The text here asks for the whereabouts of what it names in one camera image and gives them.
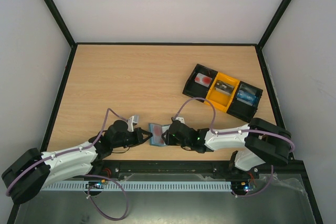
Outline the teal leather card holder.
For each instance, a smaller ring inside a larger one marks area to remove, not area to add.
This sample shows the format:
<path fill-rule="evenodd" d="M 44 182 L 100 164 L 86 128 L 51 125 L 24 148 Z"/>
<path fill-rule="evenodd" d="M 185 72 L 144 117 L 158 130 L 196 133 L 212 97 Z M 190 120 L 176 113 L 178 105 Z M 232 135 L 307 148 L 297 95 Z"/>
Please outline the teal leather card holder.
<path fill-rule="evenodd" d="M 150 145 L 157 147 L 166 146 L 164 140 L 162 139 L 162 134 L 169 129 L 170 125 L 159 125 L 154 123 L 149 123 L 149 131 L 152 133 L 150 138 Z"/>

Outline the white card orange circles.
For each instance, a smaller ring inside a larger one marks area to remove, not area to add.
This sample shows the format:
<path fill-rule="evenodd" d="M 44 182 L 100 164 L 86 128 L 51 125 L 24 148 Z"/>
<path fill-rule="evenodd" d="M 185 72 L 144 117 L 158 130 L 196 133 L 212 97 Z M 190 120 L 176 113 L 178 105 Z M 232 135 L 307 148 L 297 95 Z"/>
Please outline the white card orange circles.
<path fill-rule="evenodd" d="M 162 135 L 162 127 L 159 125 L 153 126 L 153 142 L 155 144 L 163 144 L 163 140 L 161 138 Z"/>

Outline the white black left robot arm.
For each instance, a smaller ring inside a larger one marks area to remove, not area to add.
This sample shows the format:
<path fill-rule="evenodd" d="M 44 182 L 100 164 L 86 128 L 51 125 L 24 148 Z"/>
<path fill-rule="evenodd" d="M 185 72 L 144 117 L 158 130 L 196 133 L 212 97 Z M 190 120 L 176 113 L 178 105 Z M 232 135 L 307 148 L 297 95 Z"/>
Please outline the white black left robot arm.
<path fill-rule="evenodd" d="M 93 174 L 95 166 L 115 148 L 145 143 L 152 133 L 117 120 L 82 144 L 60 151 L 27 150 L 2 173 L 6 196 L 15 204 L 33 199 L 43 188 L 72 177 Z"/>

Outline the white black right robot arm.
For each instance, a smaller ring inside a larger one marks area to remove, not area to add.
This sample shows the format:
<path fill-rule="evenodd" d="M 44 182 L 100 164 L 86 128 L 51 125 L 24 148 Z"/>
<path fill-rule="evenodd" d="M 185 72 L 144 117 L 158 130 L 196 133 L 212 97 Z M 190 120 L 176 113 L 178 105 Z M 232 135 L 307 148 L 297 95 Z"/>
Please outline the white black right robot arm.
<path fill-rule="evenodd" d="M 291 133 L 260 118 L 240 127 L 215 130 L 195 130 L 175 120 L 162 134 L 166 145 L 180 146 L 198 153 L 233 148 L 233 162 L 229 164 L 232 176 L 242 177 L 247 171 L 261 165 L 286 166 L 295 150 Z"/>

